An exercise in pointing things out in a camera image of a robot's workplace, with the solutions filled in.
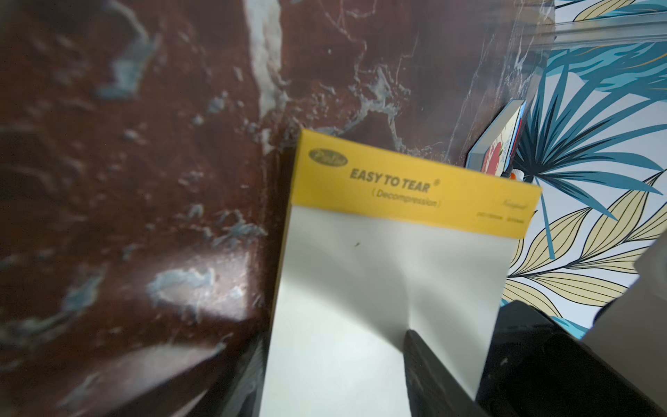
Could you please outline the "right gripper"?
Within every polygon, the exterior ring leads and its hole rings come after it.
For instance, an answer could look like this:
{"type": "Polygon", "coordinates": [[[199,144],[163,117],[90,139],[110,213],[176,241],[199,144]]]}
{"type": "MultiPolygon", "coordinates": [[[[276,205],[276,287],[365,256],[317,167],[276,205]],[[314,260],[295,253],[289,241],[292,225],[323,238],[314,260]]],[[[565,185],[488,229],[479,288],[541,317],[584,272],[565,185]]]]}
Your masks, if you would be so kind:
{"type": "Polygon", "coordinates": [[[500,308],[476,402],[491,416],[664,416],[542,311],[500,308]]]}

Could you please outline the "red apple memo pad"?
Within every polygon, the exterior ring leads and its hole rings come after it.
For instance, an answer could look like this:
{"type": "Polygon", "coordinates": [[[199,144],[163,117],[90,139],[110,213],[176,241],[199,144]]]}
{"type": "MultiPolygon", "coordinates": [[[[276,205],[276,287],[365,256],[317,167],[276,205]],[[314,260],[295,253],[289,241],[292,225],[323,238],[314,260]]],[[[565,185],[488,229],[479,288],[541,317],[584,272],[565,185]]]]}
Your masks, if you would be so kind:
{"type": "Polygon", "coordinates": [[[525,100],[510,101],[472,146],[465,168],[501,177],[509,167],[525,109],[525,100]]]}

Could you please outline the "yellow top memo pad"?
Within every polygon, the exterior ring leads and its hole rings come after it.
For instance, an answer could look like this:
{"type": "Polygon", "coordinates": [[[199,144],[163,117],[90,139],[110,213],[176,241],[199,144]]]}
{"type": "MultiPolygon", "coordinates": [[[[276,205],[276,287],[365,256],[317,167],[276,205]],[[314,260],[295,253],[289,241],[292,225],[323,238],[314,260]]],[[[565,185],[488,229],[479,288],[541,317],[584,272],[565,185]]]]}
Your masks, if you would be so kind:
{"type": "Polygon", "coordinates": [[[302,130],[260,415],[411,416],[410,329],[475,401],[540,195],[302,130]]]}

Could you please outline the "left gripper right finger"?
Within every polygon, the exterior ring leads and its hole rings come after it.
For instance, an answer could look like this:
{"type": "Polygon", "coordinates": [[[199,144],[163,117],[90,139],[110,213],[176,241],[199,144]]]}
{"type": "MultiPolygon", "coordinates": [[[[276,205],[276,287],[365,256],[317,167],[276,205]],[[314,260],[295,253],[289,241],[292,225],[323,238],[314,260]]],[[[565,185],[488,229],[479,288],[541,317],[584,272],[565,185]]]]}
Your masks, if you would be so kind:
{"type": "Polygon", "coordinates": [[[403,355],[411,416],[487,416],[414,330],[405,333],[403,355]]]}

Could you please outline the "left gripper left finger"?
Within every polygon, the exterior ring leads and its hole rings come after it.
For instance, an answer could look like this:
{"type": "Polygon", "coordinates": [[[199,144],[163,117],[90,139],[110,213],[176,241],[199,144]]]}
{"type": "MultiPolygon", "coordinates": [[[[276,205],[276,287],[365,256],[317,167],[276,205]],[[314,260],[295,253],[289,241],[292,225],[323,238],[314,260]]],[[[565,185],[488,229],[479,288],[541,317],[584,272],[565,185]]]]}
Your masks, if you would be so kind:
{"type": "Polygon", "coordinates": [[[267,366],[267,337],[260,335],[239,359],[234,378],[222,397],[221,417],[257,417],[267,366]]]}

